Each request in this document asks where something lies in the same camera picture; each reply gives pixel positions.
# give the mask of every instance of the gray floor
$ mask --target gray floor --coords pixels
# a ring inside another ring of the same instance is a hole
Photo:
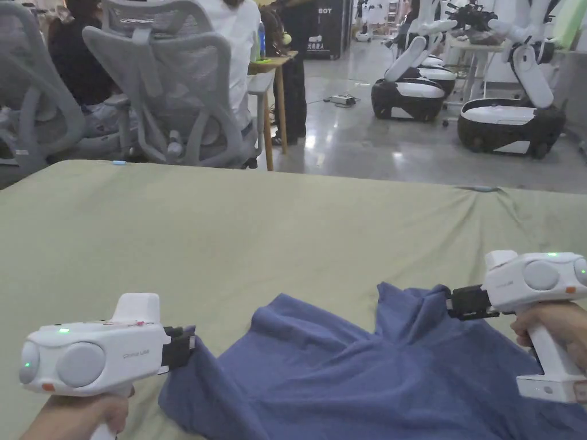
[[[460,145],[456,122],[432,124],[375,119],[371,84],[381,77],[389,51],[378,41],[354,43],[343,58],[306,62],[308,135],[274,149],[276,171],[368,179],[487,185],[587,193],[587,167],[576,142],[561,138],[542,161],[474,154]],[[343,109],[323,98],[349,92],[361,99]],[[259,161],[264,168],[264,161]]]

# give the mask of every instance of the white shirt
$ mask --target white shirt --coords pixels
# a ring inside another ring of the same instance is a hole
[[[228,40],[231,48],[229,96],[230,106],[240,129],[251,121],[248,109],[247,70],[251,60],[253,35],[261,24],[259,7],[254,0],[245,0],[235,9],[223,0],[200,0],[216,32]]]

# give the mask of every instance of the black cabinet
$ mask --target black cabinet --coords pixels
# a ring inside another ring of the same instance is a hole
[[[339,58],[350,45],[353,0],[318,0],[319,35],[310,37],[308,57]]]

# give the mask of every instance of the human hand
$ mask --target human hand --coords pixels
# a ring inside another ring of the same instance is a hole
[[[587,370],[587,311],[575,303],[540,303],[521,313],[511,325],[518,344],[531,347],[528,329],[536,324],[546,327],[559,341],[575,364]]]
[[[129,400],[111,394],[95,397],[53,395],[21,440],[90,440],[102,423],[114,433],[124,429]]]

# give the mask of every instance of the device handle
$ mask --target device handle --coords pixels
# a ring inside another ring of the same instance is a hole
[[[539,324],[530,327],[528,334],[545,376],[584,375],[565,348],[556,342],[545,326]]]
[[[122,397],[129,397],[133,390],[132,385],[125,385],[117,390],[109,392],[109,394],[116,394]],[[115,440],[116,433],[112,432],[107,424],[102,423],[98,426],[97,430],[94,431],[90,440]]]

